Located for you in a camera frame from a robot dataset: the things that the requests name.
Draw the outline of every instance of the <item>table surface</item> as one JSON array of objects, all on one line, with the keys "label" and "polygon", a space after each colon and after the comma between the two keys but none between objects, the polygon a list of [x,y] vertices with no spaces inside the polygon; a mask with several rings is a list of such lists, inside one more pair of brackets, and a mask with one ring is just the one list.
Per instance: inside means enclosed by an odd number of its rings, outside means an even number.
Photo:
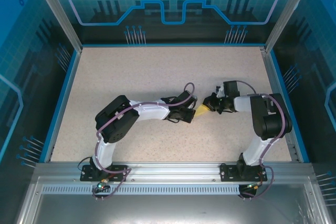
[{"label": "table surface", "polygon": [[[258,93],[271,93],[258,47],[84,48],[51,161],[80,161],[93,154],[95,116],[117,96],[155,101],[195,83],[197,106],[223,81],[243,80]],[[241,95],[252,93],[238,84]],[[191,124],[167,120],[137,122],[117,143],[118,162],[236,161],[251,142],[250,113],[207,112]],[[285,138],[266,161],[291,161]]]}]

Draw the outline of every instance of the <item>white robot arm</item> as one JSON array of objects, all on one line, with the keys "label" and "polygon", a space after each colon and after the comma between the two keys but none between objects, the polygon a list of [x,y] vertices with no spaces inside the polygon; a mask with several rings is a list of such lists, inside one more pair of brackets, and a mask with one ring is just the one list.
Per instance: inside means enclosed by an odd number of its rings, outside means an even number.
[{"label": "white robot arm", "polygon": [[[196,96],[191,96],[190,99],[179,106],[169,106],[169,104],[171,105],[184,101],[189,96],[190,93],[188,91],[184,91],[178,97],[161,98],[152,102],[152,104],[138,106],[129,110],[125,114],[120,115],[117,120],[105,127],[100,134],[101,141],[99,142],[97,151],[97,159],[100,166],[109,169],[112,165],[112,155],[116,143],[127,134],[128,130],[135,122],[158,119],[168,120],[174,123],[179,121],[191,123],[195,114],[195,110],[193,110],[193,108],[195,107],[197,101]],[[128,100],[126,96],[120,95],[98,113],[96,116],[96,129],[100,129],[105,123],[107,123],[115,115],[118,115],[118,113],[122,110],[141,103],[142,102]],[[90,164],[93,170],[102,170],[97,164],[94,156],[91,158]]]},{"label": "white robot arm", "polygon": [[286,105],[280,94],[271,94],[285,117],[285,129],[279,135],[282,128],[282,118],[280,111],[274,102],[266,95],[253,94],[240,96],[236,81],[224,82],[222,86],[216,88],[216,92],[204,99],[203,105],[211,111],[219,114],[223,112],[250,112],[254,134],[251,143],[237,161],[236,170],[242,180],[254,181],[256,175],[263,171],[260,161],[269,148],[270,144],[275,143],[292,129],[292,121],[287,111]]}]

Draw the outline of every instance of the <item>aluminum frame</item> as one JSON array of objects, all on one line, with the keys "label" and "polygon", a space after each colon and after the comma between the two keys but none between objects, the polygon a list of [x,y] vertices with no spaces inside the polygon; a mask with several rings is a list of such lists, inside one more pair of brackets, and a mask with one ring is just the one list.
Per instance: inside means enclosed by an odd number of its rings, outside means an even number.
[{"label": "aluminum frame", "polygon": [[59,0],[46,0],[51,11],[55,15],[56,19],[58,20],[59,24],[61,25],[64,33],[70,40],[72,46],[74,47],[75,51],[81,53],[82,52],[82,44],[72,27],[72,24],[70,23],[70,20],[68,19],[65,11],[62,8],[61,3]]},{"label": "aluminum frame", "polygon": [[291,15],[298,6],[300,0],[288,0],[284,9],[282,10],[279,19],[277,20],[273,30],[271,31],[267,41],[266,41],[266,52],[270,53],[273,49],[275,43],[279,39],[283,29],[285,28],[287,22],[289,21]]},{"label": "aluminum frame", "polygon": [[[268,76],[272,91],[274,93],[280,93],[282,97],[285,97],[284,90],[281,88],[280,80],[277,77],[275,65],[274,65],[274,62],[273,62],[273,59],[270,53],[267,53],[265,48],[260,48],[260,51],[261,51],[261,56],[264,60],[267,76]],[[294,147],[292,148],[292,150],[289,151],[292,161],[297,160],[299,162],[304,162],[304,158],[303,158],[300,146],[299,146],[297,134],[300,134],[300,133],[297,132],[296,129],[294,128],[292,129],[290,133],[286,134],[287,145],[289,149],[291,149],[291,147]]]},{"label": "aluminum frame", "polygon": [[[118,164],[125,164],[132,168],[132,173],[124,184],[134,185],[134,187],[150,184],[179,184],[203,185],[206,188],[216,184],[245,184],[221,182],[220,163],[116,163]],[[274,184],[304,185],[307,201],[316,223],[332,223],[311,164],[268,163],[267,165],[274,169]],[[17,223],[33,223],[44,186],[96,184],[81,182],[79,176],[80,171],[77,170],[77,163],[74,162],[37,164]]]}]

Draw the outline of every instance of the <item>yellow object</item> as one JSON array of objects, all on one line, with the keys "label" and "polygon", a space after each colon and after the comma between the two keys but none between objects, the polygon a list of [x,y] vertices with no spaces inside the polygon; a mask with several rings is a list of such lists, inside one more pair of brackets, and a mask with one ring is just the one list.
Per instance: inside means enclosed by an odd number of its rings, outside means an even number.
[{"label": "yellow object", "polygon": [[201,106],[197,108],[194,117],[203,115],[205,112],[208,112],[208,111],[209,111],[208,107],[202,104]]}]

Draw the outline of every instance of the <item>glass panel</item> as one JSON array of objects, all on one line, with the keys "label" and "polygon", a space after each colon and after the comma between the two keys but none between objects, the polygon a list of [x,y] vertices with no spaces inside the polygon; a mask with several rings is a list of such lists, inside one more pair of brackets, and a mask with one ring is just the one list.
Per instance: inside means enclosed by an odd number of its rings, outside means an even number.
[{"label": "glass panel", "polygon": [[287,0],[60,0],[84,44],[265,43]]},{"label": "glass panel", "polygon": [[301,0],[274,51],[310,161],[335,174],[336,0]]},{"label": "glass panel", "polygon": [[73,48],[45,0],[0,0],[0,6],[0,188],[7,206],[0,216],[14,223]]}]

